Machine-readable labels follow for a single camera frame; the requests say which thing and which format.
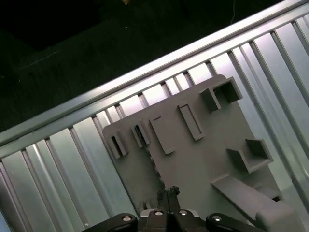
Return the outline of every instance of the dark background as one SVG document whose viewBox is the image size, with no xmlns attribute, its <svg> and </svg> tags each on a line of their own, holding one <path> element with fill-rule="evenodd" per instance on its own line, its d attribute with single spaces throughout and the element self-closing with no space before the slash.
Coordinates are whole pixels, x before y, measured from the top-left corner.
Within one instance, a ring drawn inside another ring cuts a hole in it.
<svg viewBox="0 0 309 232">
<path fill-rule="evenodd" d="M 278 2 L 1 0 L 0 131 Z"/>
</svg>

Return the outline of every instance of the raised rectangular boss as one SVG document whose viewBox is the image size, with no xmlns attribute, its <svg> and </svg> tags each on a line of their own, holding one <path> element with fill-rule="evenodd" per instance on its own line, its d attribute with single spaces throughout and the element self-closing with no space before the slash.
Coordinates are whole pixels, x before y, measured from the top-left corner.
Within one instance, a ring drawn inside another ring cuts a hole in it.
<svg viewBox="0 0 309 232">
<path fill-rule="evenodd" d="M 187 103 L 183 103 L 178 105 L 178 108 L 194 140 L 199 140 L 203 138 L 204 133 L 202 127 L 197 119 L 194 110 L 190 107 L 190 105 Z"/>
<path fill-rule="evenodd" d="M 168 125 L 163 116 L 156 116 L 149 120 L 154 132 L 164 150 L 166 155 L 175 151 L 174 144 L 172 144 L 170 137 L 172 136 L 169 132 Z"/>
</svg>

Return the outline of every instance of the metal sheet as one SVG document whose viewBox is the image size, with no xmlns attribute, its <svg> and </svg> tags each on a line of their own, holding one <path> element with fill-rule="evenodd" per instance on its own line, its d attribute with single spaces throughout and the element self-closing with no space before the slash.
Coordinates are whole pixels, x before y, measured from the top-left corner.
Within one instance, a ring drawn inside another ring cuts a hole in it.
<svg viewBox="0 0 309 232">
<path fill-rule="evenodd" d="M 56 232 L 21 152 L 2 160 L 34 232 Z"/>
<path fill-rule="evenodd" d="M 99 122 L 101 124 L 102 129 L 105 126 L 110 125 L 110 123 L 111 123 L 110 119 L 109 119 L 109 117 L 108 117 L 108 115 L 106 114 L 105 111 L 102 111 L 101 113 L 98 113 L 97 114 L 97 118 L 98 118 L 98 120 L 99 120 Z"/>
<path fill-rule="evenodd" d="M 120 103 L 125 116 L 129 116 L 137 111 L 140 111 L 143 106 L 138 96 L 133 96 Z"/>
<path fill-rule="evenodd" d="M 306 18 L 299 18 L 296 20 L 298 23 L 301 32 L 303 33 L 304 37 L 306 38 L 306 42 L 309 42 L 309 21 L 307 23 Z"/>
<path fill-rule="evenodd" d="M 277 46 L 279 49 L 282 49 L 281 55 L 283 56 L 292 76 L 294 77 L 303 98 L 306 100 L 307 104 L 309 104 L 308 55 L 292 24 L 287 24 L 277 29 L 275 32 Z"/>
<path fill-rule="evenodd" d="M 86 223 L 93 226 L 106 220 L 108 218 L 107 212 L 69 130 L 52 135 L 50 140 L 86 216 Z"/>
<path fill-rule="evenodd" d="M 120 120 L 120 116 L 114 106 L 108 108 L 106 110 L 106 113 L 108 114 L 109 118 L 111 119 L 112 122 L 116 122 Z"/>
<path fill-rule="evenodd" d="M 166 98 L 165 92 L 161 85 L 156 85 L 143 92 L 149 105 L 153 105 Z"/>
<path fill-rule="evenodd" d="M 168 86 L 169 88 L 169 91 L 172 95 L 175 95 L 176 93 L 179 93 L 179 89 L 176 85 L 176 82 L 175 82 L 175 79 L 174 78 L 171 78 L 169 80 L 166 80 L 166 85 Z"/>
<path fill-rule="evenodd" d="M 48 185 L 46 187 L 47 188 L 46 190 L 51 191 L 49 194 L 54 194 L 52 198 L 55 199 L 56 202 L 58 202 L 58 198 L 60 199 L 62 206 L 57 207 L 59 207 L 59 210 L 62 210 L 62 207 L 65 209 L 65 213 L 67 214 L 67 217 L 69 218 L 69 221 L 73 226 L 74 231 L 83 230 L 84 229 L 83 223 L 77 213 L 75 205 L 64 184 L 64 181 L 62 179 L 61 174 L 59 173 L 55 161 L 47 147 L 46 141 L 45 140 L 39 141 L 38 143 L 36 143 L 36 147 L 40 155 L 39 157 L 37 157 L 37 160 L 40 163 L 36 164 L 35 162 L 33 162 L 33 165 L 36 170 L 38 168 L 37 171 L 39 173 L 42 171 L 44 172 L 44 174 L 42 174 L 43 176 L 39 175 L 40 178 L 42 179 L 41 180 L 42 184 L 45 183 Z M 29 155 L 30 158 L 33 157 L 32 152 L 29 152 Z"/>
<path fill-rule="evenodd" d="M 96 100 L 100 99 L 102 96 L 106 95 L 109 91 L 115 90 L 119 87 L 131 85 L 136 80 L 144 78 L 149 75 L 149 70 L 153 73 L 158 72 L 164 67 L 169 66 L 171 63 L 175 63 L 177 60 L 181 60 L 185 57 L 189 57 L 192 53 L 197 53 L 198 51 L 205 50 L 206 47 L 210 47 L 215 44 L 219 44 L 227 39 L 236 36 L 244 31 L 244 29 L 251 29 L 256 27 L 266 20 L 277 16 L 279 13 L 287 12 L 297 6 L 306 3 L 307 0 L 286 0 L 279 4 L 276 4 L 258 14 L 254 14 L 249 18 L 241 20 L 228 28 L 220 30 L 212 35 L 209 35 L 199 41 L 196 41 L 186 47 L 183 47 L 173 53 L 170 53 L 160 59 L 157 59 L 147 65 L 140 67 L 132 72 L 129 72 L 120 78 L 110 81 L 88 93 L 81 95 L 78 98 L 74 98 L 65 104 L 61 104 L 54 109 L 51 109 L 37 117 L 34 117 L 16 127 L 13 127 L 0 134 L 0 143 L 5 143 L 13 138 L 24 135 L 33 131 L 33 128 L 37 128 L 40 125 L 47 124 L 51 119 L 55 119 L 63 115 L 67 111 L 72 111 L 72 109 L 78 109 L 85 105 L 88 105 Z"/>
<path fill-rule="evenodd" d="M 184 74 L 181 73 L 175 77 L 176 84 L 178 88 L 182 91 L 190 87 L 187 78 L 185 78 Z"/>
<path fill-rule="evenodd" d="M 123 212 L 135 214 L 92 119 L 86 119 L 74 125 L 74 128 L 96 175 L 104 204 L 111 210 L 111 216 Z"/>
<path fill-rule="evenodd" d="M 144 78 L 140 80 L 139 82 L 134 82 L 130 86 L 122 88 L 121 91 L 118 91 L 98 101 L 98 103 L 91 104 L 81 109 L 78 112 L 72 113 L 68 116 L 64 116 L 63 118 L 53 122 L 52 124 L 49 124 L 49 125 L 46 125 L 45 127 L 40 128 L 39 130 L 33 132 L 33 134 L 28 136 L 27 138 L 20 138 L 18 140 L 18 146 L 16 146 L 16 144 L 13 144 L 13 143 L 4 145 L 0 148 L 0 157 L 5 157 L 9 154 L 12 154 L 18 151 L 18 149 L 29 146 L 44 137 L 48 137 L 50 134 L 58 132 L 59 130 L 63 130 L 64 125 L 75 124 L 87 118 L 88 116 L 101 112 L 102 109 L 108 108 L 111 105 L 116 104 L 123 99 L 126 99 L 130 96 L 134 96 L 135 94 L 138 94 L 141 91 L 144 91 L 149 87 L 155 86 L 167 79 L 170 79 L 171 77 L 178 75 L 179 73 L 187 69 L 190 69 L 200 63 L 203 63 L 212 57 L 215 57 L 219 54 L 222 54 L 228 51 L 229 49 L 235 48 L 239 46 L 240 44 L 250 41 L 252 38 L 257 38 L 258 36 L 265 34 L 268 31 L 271 31 L 282 25 L 285 25 L 286 22 L 290 22 L 291 20 L 294 20 L 308 13 L 308 6 L 309 6 L 309 3 L 304 4 L 301 7 L 296 8 L 293 11 L 287 12 L 286 14 L 283 14 L 273 20 L 270 20 L 269 22 L 262 24 L 261 26 L 255 27 L 254 29 L 247 31 L 235 38 L 232 38 L 230 40 L 225 40 L 224 43 L 221 43 L 217 46 L 213 46 L 199 54 L 196 54 L 183 61 L 180 61 L 162 70 L 161 72 L 158 72 L 157 74 L 151 77 Z"/>
<path fill-rule="evenodd" d="M 293 76 L 286 66 L 274 40 L 270 34 L 266 34 L 254 40 L 258 51 L 255 54 L 261 54 L 261 59 L 265 61 L 267 67 L 264 70 L 269 72 L 267 76 L 272 88 L 277 92 L 277 98 L 281 100 L 281 105 L 285 110 L 303 149 L 308 149 L 309 142 L 309 108 L 302 97 Z"/>
<path fill-rule="evenodd" d="M 32 228 L 7 176 L 3 163 L 0 163 L 0 208 L 8 223 L 18 232 L 31 232 Z"/>
<path fill-rule="evenodd" d="M 61 229 L 62 231 L 73 232 L 74 227 L 70 222 L 70 218 L 66 212 L 64 205 L 61 202 L 61 198 L 57 193 L 57 190 L 44 164 L 38 147 L 36 145 L 32 145 L 27 147 L 26 149 L 28 157 L 33 165 L 33 168 L 35 169 L 40 184 L 44 189 L 47 201 L 52 207 L 55 217 L 59 223 L 59 229 Z"/>
<path fill-rule="evenodd" d="M 188 70 L 195 85 L 212 77 L 205 63 Z"/>
</svg>

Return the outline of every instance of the screw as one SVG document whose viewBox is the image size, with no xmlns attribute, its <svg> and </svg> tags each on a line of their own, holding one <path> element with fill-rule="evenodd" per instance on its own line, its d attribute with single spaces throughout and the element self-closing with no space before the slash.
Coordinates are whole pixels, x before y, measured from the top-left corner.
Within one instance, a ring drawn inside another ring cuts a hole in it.
<svg viewBox="0 0 309 232">
<path fill-rule="evenodd" d="M 187 212 L 187 211 L 185 211 L 185 210 L 181 210 L 181 211 L 179 211 L 179 213 L 180 213 L 181 215 L 183 215 L 183 216 L 185 216 L 185 215 L 187 215 L 187 214 L 188 214 L 188 212 Z"/>
<path fill-rule="evenodd" d="M 218 215 L 212 216 L 212 219 L 214 219 L 215 221 L 221 221 L 222 218 L 219 217 Z"/>
<path fill-rule="evenodd" d="M 161 211 L 156 211 L 154 214 L 157 215 L 157 216 L 161 216 L 161 215 L 163 215 L 163 212 L 161 212 Z"/>
<path fill-rule="evenodd" d="M 123 221 L 131 221 L 132 218 L 130 216 L 125 216 L 122 220 Z"/>
</svg>

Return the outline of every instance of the rectangular slot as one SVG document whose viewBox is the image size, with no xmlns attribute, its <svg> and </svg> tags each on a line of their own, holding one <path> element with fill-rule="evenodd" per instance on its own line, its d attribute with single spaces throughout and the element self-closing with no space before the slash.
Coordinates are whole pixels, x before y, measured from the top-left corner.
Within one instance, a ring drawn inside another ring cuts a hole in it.
<svg viewBox="0 0 309 232">
<path fill-rule="evenodd" d="M 206 90 L 201 92 L 201 96 L 202 96 L 204 103 L 206 104 L 207 109 L 210 112 L 221 109 L 221 105 L 219 104 L 218 99 L 216 95 L 214 94 L 212 88 L 207 88 Z"/>
<path fill-rule="evenodd" d="M 146 147 L 150 143 L 149 138 L 146 134 L 145 128 L 141 122 L 136 124 L 132 128 L 132 131 L 140 148 Z"/>
<path fill-rule="evenodd" d="M 154 132 L 164 150 L 166 155 L 175 151 L 175 147 L 171 141 L 169 128 L 162 116 L 155 117 L 150 120 L 150 123 L 154 129 Z"/>
<path fill-rule="evenodd" d="M 178 108 L 186 122 L 186 125 L 195 141 L 204 137 L 202 127 L 198 121 L 195 112 L 188 104 L 178 105 Z"/>
<path fill-rule="evenodd" d="M 235 80 L 233 78 L 228 78 L 228 80 L 219 86 L 216 86 L 213 88 L 213 91 L 221 91 L 225 100 L 228 103 L 232 103 L 235 101 L 238 101 L 242 98 L 242 95 L 235 83 Z"/>
<path fill-rule="evenodd" d="M 119 132 L 117 132 L 116 135 L 111 137 L 110 147 L 116 159 L 128 153 L 125 146 L 121 142 Z"/>
</svg>

